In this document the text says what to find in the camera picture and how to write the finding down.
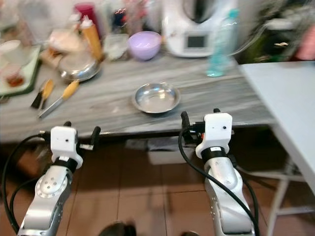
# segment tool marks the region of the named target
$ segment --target plastic water bottle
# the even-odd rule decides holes
[[[214,51],[209,59],[207,75],[210,77],[224,75],[225,68],[229,63],[228,55],[233,52],[237,43],[238,14],[238,9],[230,10],[228,17],[221,23],[215,39]]]

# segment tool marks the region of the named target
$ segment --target metal bowl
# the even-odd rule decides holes
[[[132,102],[136,108],[153,114],[174,109],[180,100],[179,91],[167,83],[145,84],[132,97]]]
[[[88,52],[70,53],[63,57],[58,66],[61,77],[68,83],[91,79],[100,70],[100,64]]]

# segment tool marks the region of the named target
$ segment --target green tray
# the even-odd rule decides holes
[[[33,91],[37,69],[39,66],[39,52],[41,46],[33,46],[30,48],[31,61],[22,67],[22,72],[24,74],[25,80],[24,84],[18,87],[10,87],[6,81],[0,79],[0,97],[12,97],[20,94],[25,94]]]

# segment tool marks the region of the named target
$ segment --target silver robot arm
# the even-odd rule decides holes
[[[186,113],[182,114],[182,119],[186,126],[189,125]],[[217,110],[216,113],[206,115],[204,122],[198,122],[195,126],[203,127],[200,132],[203,133],[203,139],[195,151],[204,163],[205,172],[227,187],[249,209],[242,191],[242,177],[227,156],[232,134],[232,116]],[[189,135],[185,137],[185,140],[189,139],[191,140]],[[205,189],[211,200],[210,213],[216,236],[254,235],[251,219],[228,193],[209,179],[205,179]]]
[[[96,127],[92,137],[98,136]],[[35,197],[28,208],[18,236],[55,236],[62,218],[63,206],[71,193],[72,175],[83,164],[78,155],[77,131],[71,127],[56,126],[50,133],[53,164],[37,181]],[[93,150],[93,144],[80,148]]]

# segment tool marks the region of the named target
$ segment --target appliance display screen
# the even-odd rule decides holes
[[[188,48],[204,48],[207,36],[188,36]]]

